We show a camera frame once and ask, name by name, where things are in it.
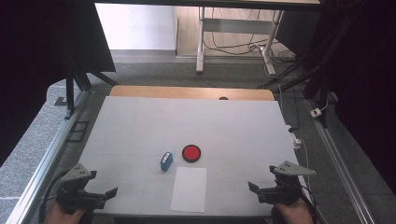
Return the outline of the white paper sheet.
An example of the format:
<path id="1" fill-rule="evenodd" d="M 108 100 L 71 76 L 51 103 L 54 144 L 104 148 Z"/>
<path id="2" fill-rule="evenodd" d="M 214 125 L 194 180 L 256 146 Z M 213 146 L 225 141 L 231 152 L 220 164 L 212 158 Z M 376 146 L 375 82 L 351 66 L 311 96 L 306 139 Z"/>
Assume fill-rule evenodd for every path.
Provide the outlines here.
<path id="1" fill-rule="evenodd" d="M 171 209 L 204 213 L 206 184 L 206 168 L 177 167 Z"/>

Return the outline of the blue stamp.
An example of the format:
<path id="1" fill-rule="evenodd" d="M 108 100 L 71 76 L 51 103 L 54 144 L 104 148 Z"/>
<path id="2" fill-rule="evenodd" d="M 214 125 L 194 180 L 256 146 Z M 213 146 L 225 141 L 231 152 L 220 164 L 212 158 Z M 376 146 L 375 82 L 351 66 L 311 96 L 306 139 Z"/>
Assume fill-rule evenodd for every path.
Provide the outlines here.
<path id="1" fill-rule="evenodd" d="M 172 163 L 173 163 L 173 154 L 171 152 L 166 152 L 160 161 L 161 169 L 164 172 L 166 172 L 170 168 Z"/>

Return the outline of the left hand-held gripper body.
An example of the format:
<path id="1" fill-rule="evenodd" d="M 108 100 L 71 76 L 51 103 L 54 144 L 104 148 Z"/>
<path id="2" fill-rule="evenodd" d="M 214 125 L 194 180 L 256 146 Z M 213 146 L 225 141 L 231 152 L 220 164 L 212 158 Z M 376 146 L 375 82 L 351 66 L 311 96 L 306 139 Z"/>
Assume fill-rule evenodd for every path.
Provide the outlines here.
<path id="1" fill-rule="evenodd" d="M 106 204 L 106 195 L 89 193 L 85 190 L 90 176 L 81 163 L 77 163 L 64 177 L 57 190 L 56 201 L 67 214 L 73 214 L 78 209 L 103 209 Z"/>

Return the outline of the white plug adapter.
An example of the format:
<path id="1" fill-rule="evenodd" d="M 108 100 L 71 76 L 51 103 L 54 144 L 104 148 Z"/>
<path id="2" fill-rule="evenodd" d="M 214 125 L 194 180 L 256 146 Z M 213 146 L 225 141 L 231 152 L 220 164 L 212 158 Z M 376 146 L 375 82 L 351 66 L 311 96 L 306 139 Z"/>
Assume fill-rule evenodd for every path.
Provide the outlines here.
<path id="1" fill-rule="evenodd" d="M 292 147 L 294 149 L 299 149 L 301 147 L 302 141 L 296 137 L 296 135 L 294 133 L 295 129 L 292 128 L 290 125 L 287 125 L 286 129 L 290 135 L 290 141 L 291 141 Z"/>

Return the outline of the aluminium rail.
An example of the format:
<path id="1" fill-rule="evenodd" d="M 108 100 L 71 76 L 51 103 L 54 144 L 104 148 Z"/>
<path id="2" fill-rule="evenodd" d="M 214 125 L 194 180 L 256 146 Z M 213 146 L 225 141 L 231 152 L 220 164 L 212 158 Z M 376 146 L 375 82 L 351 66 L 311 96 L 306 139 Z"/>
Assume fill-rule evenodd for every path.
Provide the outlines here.
<path id="1" fill-rule="evenodd" d="M 349 169 L 347 168 L 347 164 L 343 159 L 341 153 L 338 150 L 337 145 L 334 142 L 334 139 L 328 128 L 324 128 L 318 118 L 311 118 L 318 130 L 318 134 L 323 142 L 334 169 L 336 170 L 343 186 L 346 191 L 346 194 L 354 207 L 354 210 L 360 220 L 361 224 L 375 224 L 375 219 L 368 207 L 367 202 L 364 200 L 360 189 L 358 188 L 355 180 L 353 179 Z"/>
<path id="2" fill-rule="evenodd" d="M 31 210 L 31 206 L 37 196 L 42 184 L 45 181 L 47 174 L 50 172 L 50 167 L 55 162 L 58 154 L 60 153 L 62 146 L 68 136 L 68 133 L 72 129 L 76 119 L 83 110 L 83 106 L 87 102 L 90 93 L 88 91 L 82 91 L 77 100 L 75 101 L 75 108 L 69 119 L 64 119 L 61 122 L 59 131 L 55 134 L 53 140 L 49 144 L 42 160 L 38 164 L 32 178 L 28 182 L 22 195 L 19 197 L 14 209 L 8 217 L 6 224 L 22 224 Z"/>

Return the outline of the white table cover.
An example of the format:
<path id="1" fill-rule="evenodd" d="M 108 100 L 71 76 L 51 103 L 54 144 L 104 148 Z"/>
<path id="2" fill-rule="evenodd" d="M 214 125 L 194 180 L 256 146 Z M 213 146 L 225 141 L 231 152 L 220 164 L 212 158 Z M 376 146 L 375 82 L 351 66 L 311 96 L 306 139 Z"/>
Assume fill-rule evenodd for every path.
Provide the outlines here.
<path id="1" fill-rule="evenodd" d="M 201 158 L 186 162 L 196 145 Z M 164 172 L 166 152 L 173 163 Z M 259 189 L 276 186 L 269 166 L 296 164 L 290 135 L 275 101 L 194 100 L 108 96 L 79 158 L 95 179 L 88 192 L 117 188 L 102 213 L 132 217 L 266 217 Z M 171 209 L 177 167 L 206 168 L 205 212 Z"/>

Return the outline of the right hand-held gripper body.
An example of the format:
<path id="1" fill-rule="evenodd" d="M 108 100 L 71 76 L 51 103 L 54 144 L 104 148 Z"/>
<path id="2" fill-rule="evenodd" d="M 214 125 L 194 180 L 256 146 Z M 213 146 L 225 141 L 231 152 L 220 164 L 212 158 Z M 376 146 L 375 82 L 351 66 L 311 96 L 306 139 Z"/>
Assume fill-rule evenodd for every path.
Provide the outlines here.
<path id="1" fill-rule="evenodd" d="M 259 202 L 290 205 L 299 199 L 305 198 L 299 177 L 315 174 L 316 172 L 314 170 L 310 170 L 291 161 L 284 161 L 277 166 L 276 174 L 274 174 L 276 177 L 276 186 L 259 189 Z"/>

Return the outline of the black metal stand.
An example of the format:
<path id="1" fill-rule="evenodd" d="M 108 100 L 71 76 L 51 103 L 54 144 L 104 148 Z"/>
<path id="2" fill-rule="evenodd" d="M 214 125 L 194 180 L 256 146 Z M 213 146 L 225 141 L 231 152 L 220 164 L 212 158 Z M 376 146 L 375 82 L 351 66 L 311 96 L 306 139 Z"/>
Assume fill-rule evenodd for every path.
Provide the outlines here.
<path id="1" fill-rule="evenodd" d="M 270 85 L 273 81 L 276 81 L 278 79 L 281 79 L 282 77 L 285 77 L 287 74 L 291 72 L 292 69 L 294 69 L 297 66 L 297 63 L 293 63 L 291 65 L 291 69 L 286 69 L 283 73 L 280 75 L 277 75 L 275 72 L 275 68 L 272 65 L 271 57 L 269 56 L 269 51 L 267 50 L 266 47 L 260 47 L 260 51 L 264 60 L 264 71 L 265 74 L 271 78 L 271 80 L 262 85 L 263 87 L 267 87 Z M 326 125 L 325 121 L 325 113 L 326 113 L 326 108 L 329 104 L 328 98 L 327 98 L 327 84 L 326 84 L 326 79 L 325 76 L 323 75 L 323 67 L 324 65 L 322 63 L 318 63 L 314 68 L 305 71 L 302 73 L 299 77 L 295 78 L 294 80 L 284 83 L 282 85 L 279 85 L 276 89 L 276 92 L 278 94 L 281 94 L 283 91 L 286 91 L 288 89 L 294 88 L 296 85 L 301 84 L 303 82 L 307 82 L 304 90 L 303 90 L 303 97 L 305 99 L 311 99 L 313 98 L 318 91 L 320 91 L 319 94 L 319 106 L 316 108 L 319 108 L 321 110 L 322 115 L 318 117 L 319 121 L 323 124 Z"/>
<path id="2" fill-rule="evenodd" d="M 65 119 L 71 119 L 76 111 L 74 84 L 77 84 L 81 91 L 89 91 L 92 88 L 92 84 L 88 78 L 88 74 L 94 75 L 111 87 L 117 86 L 118 82 L 106 76 L 98 69 L 94 69 L 87 63 L 78 63 L 71 56 L 67 56 L 67 59 L 69 61 L 69 68 L 65 77 Z"/>

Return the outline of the white metal desk frame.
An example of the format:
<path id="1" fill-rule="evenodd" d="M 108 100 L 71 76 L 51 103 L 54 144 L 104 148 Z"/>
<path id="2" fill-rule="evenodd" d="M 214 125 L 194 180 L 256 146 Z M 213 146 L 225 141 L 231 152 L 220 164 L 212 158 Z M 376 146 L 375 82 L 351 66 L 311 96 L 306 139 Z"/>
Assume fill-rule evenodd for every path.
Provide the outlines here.
<path id="1" fill-rule="evenodd" d="M 204 34 L 213 33 L 233 33 L 268 35 L 267 43 L 264 47 L 259 47 L 259 51 L 264 60 L 264 65 L 269 76 L 274 76 L 276 70 L 271 62 L 270 50 L 274 42 L 278 25 L 280 24 L 283 11 L 275 10 L 271 21 L 248 21 L 237 19 L 207 18 L 205 8 L 199 7 L 199 42 L 197 49 L 196 72 L 202 74 L 204 71 Z"/>

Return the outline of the person's left hand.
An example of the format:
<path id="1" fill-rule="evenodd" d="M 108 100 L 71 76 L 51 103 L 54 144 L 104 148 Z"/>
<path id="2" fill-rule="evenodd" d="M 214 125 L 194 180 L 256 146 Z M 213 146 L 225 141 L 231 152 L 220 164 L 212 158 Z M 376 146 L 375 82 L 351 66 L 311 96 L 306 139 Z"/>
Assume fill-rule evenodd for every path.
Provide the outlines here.
<path id="1" fill-rule="evenodd" d="M 54 202 L 45 215 L 44 224 L 78 224 L 85 213 L 85 210 L 78 209 L 73 214 L 67 214 L 57 202 Z"/>

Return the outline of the black curtain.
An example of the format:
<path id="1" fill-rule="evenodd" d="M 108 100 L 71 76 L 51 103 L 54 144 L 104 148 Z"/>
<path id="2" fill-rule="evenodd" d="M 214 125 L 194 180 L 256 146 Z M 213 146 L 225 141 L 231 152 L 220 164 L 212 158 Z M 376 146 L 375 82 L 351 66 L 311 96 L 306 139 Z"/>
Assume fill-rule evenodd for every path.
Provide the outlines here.
<path id="1" fill-rule="evenodd" d="M 113 72 L 94 0 L 0 0 L 0 166 L 73 72 Z"/>
<path id="2" fill-rule="evenodd" d="M 396 0 L 365 0 L 351 13 L 326 71 L 335 113 L 396 194 Z"/>

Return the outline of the person's right hand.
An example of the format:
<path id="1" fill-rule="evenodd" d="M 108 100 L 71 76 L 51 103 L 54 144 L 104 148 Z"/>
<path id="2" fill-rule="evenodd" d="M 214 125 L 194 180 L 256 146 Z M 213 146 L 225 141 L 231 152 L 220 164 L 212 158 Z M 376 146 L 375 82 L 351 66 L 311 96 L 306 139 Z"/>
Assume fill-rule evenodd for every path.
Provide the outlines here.
<path id="1" fill-rule="evenodd" d="M 287 224 L 314 224 L 309 207 L 302 199 L 290 205 L 277 203 L 276 208 Z"/>

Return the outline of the red ink pad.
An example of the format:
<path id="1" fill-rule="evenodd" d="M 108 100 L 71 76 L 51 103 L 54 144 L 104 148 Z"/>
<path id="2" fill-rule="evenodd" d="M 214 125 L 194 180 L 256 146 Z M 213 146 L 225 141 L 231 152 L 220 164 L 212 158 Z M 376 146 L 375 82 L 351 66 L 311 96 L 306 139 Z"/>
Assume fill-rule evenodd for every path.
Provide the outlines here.
<path id="1" fill-rule="evenodd" d="M 194 163 L 201 158 L 201 149 L 196 145 L 187 145 L 182 149 L 182 157 L 186 162 Z"/>

